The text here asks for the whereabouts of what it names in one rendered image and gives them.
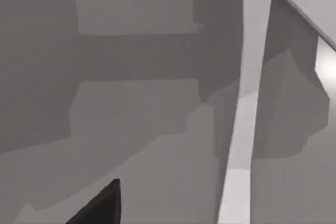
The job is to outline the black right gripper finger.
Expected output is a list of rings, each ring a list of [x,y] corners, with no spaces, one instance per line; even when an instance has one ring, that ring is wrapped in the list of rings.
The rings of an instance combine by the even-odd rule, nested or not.
[[[120,224],[121,185],[114,179],[65,224]]]

